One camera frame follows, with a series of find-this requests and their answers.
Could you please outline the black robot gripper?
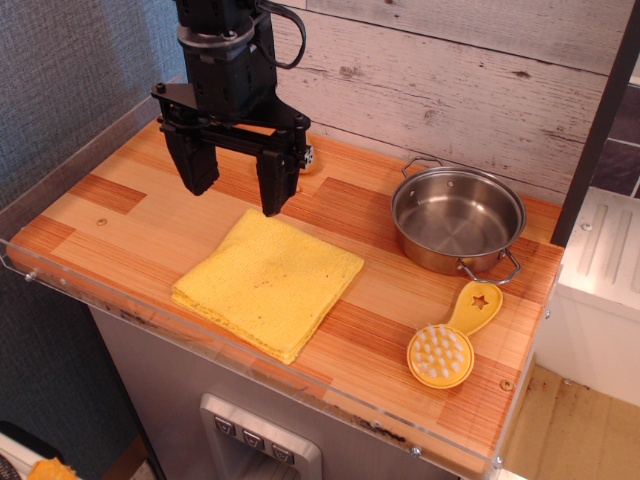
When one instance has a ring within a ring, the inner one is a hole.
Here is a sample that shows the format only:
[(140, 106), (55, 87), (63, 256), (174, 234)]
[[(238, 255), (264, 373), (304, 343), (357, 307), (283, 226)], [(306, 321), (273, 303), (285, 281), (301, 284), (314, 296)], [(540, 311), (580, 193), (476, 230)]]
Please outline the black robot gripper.
[(161, 131), (184, 186), (202, 195), (219, 178), (217, 148), (257, 158), (263, 214), (295, 195), (309, 119), (281, 101), (269, 25), (181, 25), (188, 81), (157, 84)]

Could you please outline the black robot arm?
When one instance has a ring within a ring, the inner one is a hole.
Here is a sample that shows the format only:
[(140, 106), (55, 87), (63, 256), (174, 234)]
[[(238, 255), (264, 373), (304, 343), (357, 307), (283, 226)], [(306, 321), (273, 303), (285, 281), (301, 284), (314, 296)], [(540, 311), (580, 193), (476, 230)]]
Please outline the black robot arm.
[(177, 38), (187, 83), (158, 83), (160, 129), (185, 187), (199, 196), (219, 177), (216, 150), (256, 159), (262, 210), (280, 213), (294, 196), (299, 173), (313, 161), (306, 142), (310, 120), (277, 95), (272, 18), (300, 17), (272, 1), (179, 1)]

